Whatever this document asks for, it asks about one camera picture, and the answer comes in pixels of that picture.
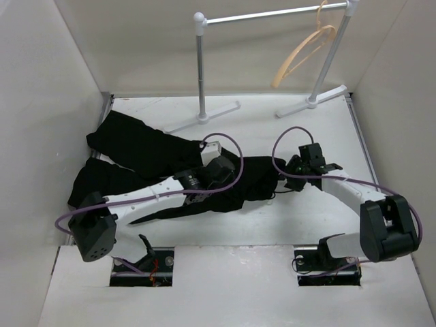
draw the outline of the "white wall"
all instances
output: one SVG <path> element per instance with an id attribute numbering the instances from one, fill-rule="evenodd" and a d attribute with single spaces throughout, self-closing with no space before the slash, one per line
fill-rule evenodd
<path id="1" fill-rule="evenodd" d="M 53 0 L 0 1 L 0 317 L 37 326 L 102 97 Z"/>
<path id="2" fill-rule="evenodd" d="M 122 94 L 195 93 L 193 14 L 216 18 L 317 5 L 321 0 L 56 0 L 99 87 Z M 349 24 L 325 89 L 354 90 L 405 0 L 362 0 Z M 343 10 L 326 12 L 339 26 Z M 209 27 L 205 34 L 206 91 L 271 92 L 291 51 L 315 30 L 315 14 Z M 290 76 L 280 91 L 313 88 L 328 47 Z"/>
<path id="3" fill-rule="evenodd" d="M 436 2 L 408 0 L 354 94 L 376 173 L 417 207 L 415 258 L 436 316 Z"/>

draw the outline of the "metal rod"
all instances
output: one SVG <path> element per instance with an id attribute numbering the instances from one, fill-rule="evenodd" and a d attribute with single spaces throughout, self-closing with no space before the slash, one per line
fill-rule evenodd
<path id="1" fill-rule="evenodd" d="M 350 16 L 344 16 L 341 21 L 341 25 L 338 28 L 338 33 L 333 40 L 332 47 L 330 48 L 330 51 L 327 54 L 326 61 L 324 62 L 324 66 L 322 66 L 322 70 L 320 73 L 320 76 L 318 77 L 318 80 L 316 81 L 315 87 L 313 88 L 313 92 L 311 96 L 308 98 L 309 102 L 315 102 L 316 97 L 318 94 L 320 94 L 322 83 L 324 83 L 324 79 L 327 76 L 328 70 L 330 68 L 330 65 L 333 62 L 334 55 L 336 54 L 336 51 L 338 50 L 339 44 L 341 43 L 343 34 L 345 33 L 345 30 L 347 28 L 348 22 L 350 20 Z"/>
<path id="2" fill-rule="evenodd" d="M 249 20 L 263 17 L 271 17 L 271 16 L 283 16 L 290 14 L 301 14 L 301 13 L 309 13 L 316 12 L 320 7 L 318 5 L 313 5 L 311 7 L 302 7 L 302 8 L 294 8 L 294 9 L 286 9 L 286 10 L 276 10 L 274 12 L 258 12 L 257 14 L 248 14 L 248 15 L 240 15 L 240 16 L 231 16 L 231 17 L 223 17 L 223 18 L 215 18 L 208 19 L 207 25 L 216 25 L 221 24 L 223 22 L 235 22 L 237 20 Z M 322 7 L 322 11 L 327 10 L 338 10 L 338 9 L 346 9 L 347 2 L 340 3 L 331 3 L 324 5 Z"/>
<path id="3" fill-rule="evenodd" d="M 204 100 L 204 79 L 203 79 L 203 35 L 197 35 L 197 70 L 198 70 L 198 101 L 200 102 L 200 113 L 198 118 L 205 119 L 206 102 Z"/>

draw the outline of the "table surface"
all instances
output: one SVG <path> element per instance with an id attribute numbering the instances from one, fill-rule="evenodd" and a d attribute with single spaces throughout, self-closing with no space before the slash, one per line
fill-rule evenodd
<path id="1" fill-rule="evenodd" d="M 220 131 L 234 137 L 245 156 L 270 155 L 288 127 L 306 127 L 335 162 L 356 178 L 371 175 L 344 97 L 284 119 L 273 112 L 304 99 L 297 95 L 207 97 L 208 109 L 238 100 L 240 110 L 176 135 L 201 139 Z M 195 97 L 116 99 L 113 110 L 160 128 L 196 114 Z M 218 139 L 232 150 L 225 139 Z M 277 157 L 288 160 L 309 138 L 293 131 Z M 295 244 L 356 232 L 358 216 L 314 187 L 247 202 L 232 213 L 152 221 L 131 229 L 155 247 L 178 246 L 174 285 L 107 287 L 112 262 L 81 261 L 63 247 L 40 327 L 47 326 L 434 326 L 409 256 L 362 267 L 362 287 L 298 287 L 290 267 Z"/>

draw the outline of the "vertical metal pole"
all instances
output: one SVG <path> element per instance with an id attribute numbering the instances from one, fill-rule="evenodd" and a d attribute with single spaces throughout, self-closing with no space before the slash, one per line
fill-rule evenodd
<path id="1" fill-rule="evenodd" d="M 204 101 L 204 80 L 203 80 L 203 35 L 197 35 L 197 70 L 198 70 L 198 100 L 200 102 L 199 119 L 205 119 L 206 102 Z"/>
<path id="2" fill-rule="evenodd" d="M 347 28 L 349 19 L 351 16 L 344 16 L 341 21 L 341 25 L 339 25 L 338 33 L 333 41 L 332 47 L 330 48 L 330 52 L 327 55 L 326 62 L 324 63 L 324 66 L 322 67 L 320 76 L 318 77 L 318 80 L 316 81 L 315 87 L 313 88 L 313 92 L 311 96 L 309 97 L 309 102 L 316 102 L 316 97 L 318 94 L 320 94 L 322 83 L 324 83 L 324 79 L 327 76 L 328 69 L 330 68 L 330 65 L 332 64 L 334 55 L 336 54 L 336 51 L 338 50 L 339 44 L 341 43 L 343 34 L 345 33 L 345 30 Z"/>

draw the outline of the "black garment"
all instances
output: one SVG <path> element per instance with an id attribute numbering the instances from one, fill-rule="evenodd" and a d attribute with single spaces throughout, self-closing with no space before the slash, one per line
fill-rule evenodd
<path id="1" fill-rule="evenodd" d="M 73 207 L 78 207 L 93 191 L 100 191 L 103 196 L 127 193 L 154 185 L 176 172 L 202 165 L 200 141 L 188 141 L 164 134 L 119 112 L 111 112 L 98 130 L 88 135 L 87 139 L 90 147 L 134 171 L 90 158 L 74 182 L 68 201 Z M 225 149 L 222 149 L 221 154 L 233 162 L 236 171 L 239 170 L 240 159 L 236 155 Z M 276 159 L 276 163 L 281 168 L 285 166 L 282 159 Z M 196 215 L 206 211 L 226 213 L 238 210 L 245 200 L 270 199 L 278 178 L 271 157 L 246 157 L 243 175 L 233 188 L 213 194 L 201 203 L 169 208 L 133 223 Z"/>

